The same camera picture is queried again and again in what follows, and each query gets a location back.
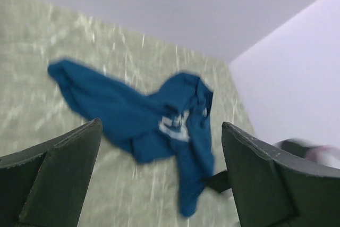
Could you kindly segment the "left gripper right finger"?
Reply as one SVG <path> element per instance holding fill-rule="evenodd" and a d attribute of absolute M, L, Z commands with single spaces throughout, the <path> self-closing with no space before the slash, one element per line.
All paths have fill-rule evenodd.
<path fill-rule="evenodd" d="M 222 146 L 241 226 L 339 226 L 339 169 L 222 124 Z"/>

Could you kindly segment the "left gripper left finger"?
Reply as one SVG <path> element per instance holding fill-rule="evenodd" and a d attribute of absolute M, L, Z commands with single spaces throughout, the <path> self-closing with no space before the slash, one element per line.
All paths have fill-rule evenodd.
<path fill-rule="evenodd" d="M 77 226 L 102 137 L 94 119 L 1 157 L 1 226 Z"/>

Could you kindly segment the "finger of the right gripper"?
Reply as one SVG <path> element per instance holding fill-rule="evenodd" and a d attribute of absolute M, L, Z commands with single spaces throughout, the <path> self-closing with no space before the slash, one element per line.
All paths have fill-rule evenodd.
<path fill-rule="evenodd" d="M 221 194 L 231 188 L 228 170 L 221 171 L 209 178 L 203 179 L 206 187 Z"/>

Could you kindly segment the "blue printed t-shirt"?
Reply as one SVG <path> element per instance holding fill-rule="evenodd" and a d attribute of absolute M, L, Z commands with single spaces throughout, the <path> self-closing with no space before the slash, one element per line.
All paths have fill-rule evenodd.
<path fill-rule="evenodd" d="M 61 60 L 48 66 L 71 110 L 99 118 L 106 138 L 140 164 L 175 157 L 178 210 L 192 216 L 205 179 L 214 173 L 210 128 L 213 92 L 195 74 L 180 72 L 144 95 L 84 65 Z"/>

